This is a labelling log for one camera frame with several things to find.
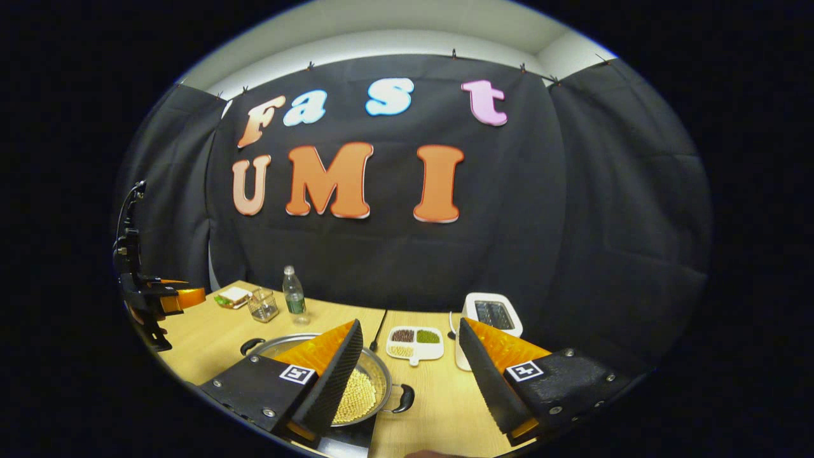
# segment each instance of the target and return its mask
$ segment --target orange letter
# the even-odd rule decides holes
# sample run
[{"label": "orange letter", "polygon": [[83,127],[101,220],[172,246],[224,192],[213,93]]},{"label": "orange letter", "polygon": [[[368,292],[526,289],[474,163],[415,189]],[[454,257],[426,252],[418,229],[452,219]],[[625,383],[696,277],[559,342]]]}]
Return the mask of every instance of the orange letter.
[{"label": "orange letter", "polygon": [[453,205],[455,165],[463,161],[463,152],[443,145],[426,145],[418,149],[418,157],[424,161],[424,189],[413,216],[426,222],[456,221],[460,213]]},{"label": "orange letter", "polygon": [[365,164],[372,155],[373,145],[369,143],[346,143],[336,153],[326,172],[316,148],[306,146],[292,149],[288,158],[294,165],[294,171],[291,177],[291,202],[286,205],[286,212],[305,216],[311,211],[311,205],[305,201],[307,187],[317,213],[323,214],[336,189],[336,201],[330,206],[334,216],[367,218],[370,207],[365,203]]},{"label": "orange letter", "polygon": [[243,132],[243,138],[238,141],[238,148],[251,145],[259,140],[263,136],[260,126],[268,126],[271,118],[274,117],[274,109],[281,108],[285,102],[286,97],[280,95],[276,99],[271,99],[249,110],[249,122],[246,124],[246,131]]},{"label": "orange letter", "polygon": [[249,200],[246,198],[246,170],[249,168],[249,161],[237,161],[232,165],[234,180],[232,181],[232,200],[234,207],[246,216],[257,214],[263,208],[263,197],[265,196],[265,168],[271,163],[271,156],[255,157],[255,195]]}]

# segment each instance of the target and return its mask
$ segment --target pot handle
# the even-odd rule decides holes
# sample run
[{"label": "pot handle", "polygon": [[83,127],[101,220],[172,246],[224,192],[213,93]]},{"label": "pot handle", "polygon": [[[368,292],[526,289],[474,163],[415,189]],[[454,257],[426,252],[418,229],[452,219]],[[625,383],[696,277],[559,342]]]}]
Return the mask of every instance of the pot handle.
[{"label": "pot handle", "polygon": [[404,393],[401,394],[401,399],[399,399],[399,407],[396,407],[393,410],[382,410],[390,413],[401,413],[412,407],[413,401],[415,401],[415,390],[413,390],[413,387],[403,383],[401,385],[394,383],[393,386],[400,386],[404,391]]},{"label": "pot handle", "polygon": [[265,342],[265,339],[260,338],[254,338],[246,341],[246,343],[240,346],[240,354],[246,356],[247,351],[251,350],[255,345],[263,342]]}]

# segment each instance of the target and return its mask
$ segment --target light blue letter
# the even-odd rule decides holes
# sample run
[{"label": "light blue letter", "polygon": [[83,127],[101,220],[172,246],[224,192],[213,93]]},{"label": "light blue letter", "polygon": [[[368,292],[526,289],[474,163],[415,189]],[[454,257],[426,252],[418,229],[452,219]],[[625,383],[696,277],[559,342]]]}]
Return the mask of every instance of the light blue letter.
[{"label": "light blue letter", "polygon": [[311,124],[319,121],[325,114],[325,99],[328,93],[324,90],[312,90],[302,94],[291,101],[291,109],[282,118],[287,127],[296,126],[301,122]]},{"label": "light blue letter", "polygon": [[374,81],[367,90],[371,100],[365,109],[371,116],[396,115],[407,108],[411,102],[409,93],[415,86],[409,78],[384,78]]}]

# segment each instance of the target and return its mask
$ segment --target white ceiling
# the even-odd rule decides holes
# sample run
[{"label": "white ceiling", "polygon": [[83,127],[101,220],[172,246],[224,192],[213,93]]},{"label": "white ceiling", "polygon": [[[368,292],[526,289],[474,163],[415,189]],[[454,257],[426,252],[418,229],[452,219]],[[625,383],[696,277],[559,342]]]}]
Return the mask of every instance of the white ceiling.
[{"label": "white ceiling", "polygon": [[210,87],[231,73],[294,46],[346,33],[432,30],[481,38],[537,55],[569,28],[506,0],[313,0],[222,46],[182,79]]}]

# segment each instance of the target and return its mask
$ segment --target white tray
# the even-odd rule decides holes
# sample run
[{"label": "white tray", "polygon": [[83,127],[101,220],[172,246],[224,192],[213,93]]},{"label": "white tray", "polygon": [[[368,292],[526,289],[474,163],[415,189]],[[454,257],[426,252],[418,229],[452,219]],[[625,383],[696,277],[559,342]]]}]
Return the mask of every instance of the white tray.
[{"label": "white tray", "polygon": [[[401,342],[401,341],[393,341],[392,337],[396,331],[401,330],[411,330],[413,331],[413,341],[412,342]],[[438,336],[438,343],[418,343],[416,342],[416,338],[418,338],[418,331],[429,331],[433,332]],[[391,352],[391,348],[393,346],[406,346],[413,349],[413,356],[400,356],[396,355],[395,353]],[[395,326],[390,330],[390,333],[387,335],[387,354],[393,358],[398,359],[408,359],[410,366],[418,366],[418,361],[421,359],[438,359],[441,356],[444,356],[444,335],[441,334],[436,328],[425,328],[423,326]]]}]

